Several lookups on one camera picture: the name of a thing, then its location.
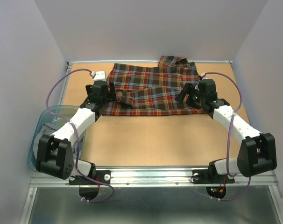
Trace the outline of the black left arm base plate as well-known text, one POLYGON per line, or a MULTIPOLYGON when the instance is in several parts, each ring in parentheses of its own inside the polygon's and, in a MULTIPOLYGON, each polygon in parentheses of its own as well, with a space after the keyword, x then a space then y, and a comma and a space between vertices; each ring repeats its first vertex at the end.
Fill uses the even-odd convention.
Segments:
MULTIPOLYGON (((98 182, 102 182, 102 183, 106 183, 106 184, 110 184, 110 179, 111 179, 111 171, 110 170, 94 170, 91 171, 88 174, 88 177, 98 181, 98 182)), ((72 176, 69 179, 69 185, 74 185, 74 186, 78 186, 78 185, 96 185, 97 183, 91 182, 89 180, 87 180, 85 177, 83 176, 72 176)))

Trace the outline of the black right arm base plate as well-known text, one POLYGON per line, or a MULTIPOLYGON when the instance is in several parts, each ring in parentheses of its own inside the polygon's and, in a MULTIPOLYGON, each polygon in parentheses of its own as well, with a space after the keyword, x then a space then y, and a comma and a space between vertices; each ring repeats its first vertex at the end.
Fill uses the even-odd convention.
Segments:
POLYGON ((191 175, 191 183, 194 184, 221 184, 221 183, 235 183, 235 179, 230 179, 227 175, 219 175, 205 169, 194 169, 191 175))

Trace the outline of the red blue plaid flannel shirt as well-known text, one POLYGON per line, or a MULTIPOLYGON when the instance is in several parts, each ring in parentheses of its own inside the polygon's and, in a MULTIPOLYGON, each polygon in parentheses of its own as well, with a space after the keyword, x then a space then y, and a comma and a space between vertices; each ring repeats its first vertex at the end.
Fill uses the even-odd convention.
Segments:
POLYGON ((107 104, 106 116, 168 116, 202 114, 203 110, 175 100, 186 83, 197 84, 194 62, 162 56, 156 67, 116 63, 107 76, 115 87, 116 101, 107 104))

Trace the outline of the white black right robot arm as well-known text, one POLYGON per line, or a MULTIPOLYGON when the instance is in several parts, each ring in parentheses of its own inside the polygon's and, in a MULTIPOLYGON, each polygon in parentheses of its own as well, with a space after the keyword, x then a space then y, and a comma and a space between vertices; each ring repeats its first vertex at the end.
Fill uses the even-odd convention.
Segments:
POLYGON ((195 109, 203 109, 213 120, 228 130, 239 143, 237 157, 224 158, 209 163, 205 173, 212 182, 218 182, 228 174, 252 177, 277 167, 275 138, 261 133, 243 120, 223 98, 218 98, 212 79, 203 79, 197 85, 185 84, 176 101, 195 109))

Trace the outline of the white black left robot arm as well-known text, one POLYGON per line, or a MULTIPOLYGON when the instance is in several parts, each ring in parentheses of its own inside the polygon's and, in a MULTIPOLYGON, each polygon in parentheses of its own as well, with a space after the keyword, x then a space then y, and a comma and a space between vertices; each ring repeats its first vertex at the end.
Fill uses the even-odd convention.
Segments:
POLYGON ((116 101, 116 93, 114 84, 105 80, 87 85, 86 91, 87 98, 74 116, 67 118, 67 122, 54 133, 44 134, 39 139, 35 165, 38 172, 63 180, 79 175, 86 184, 95 181, 94 165, 73 154, 80 153, 79 137, 99 119, 108 103, 116 101))

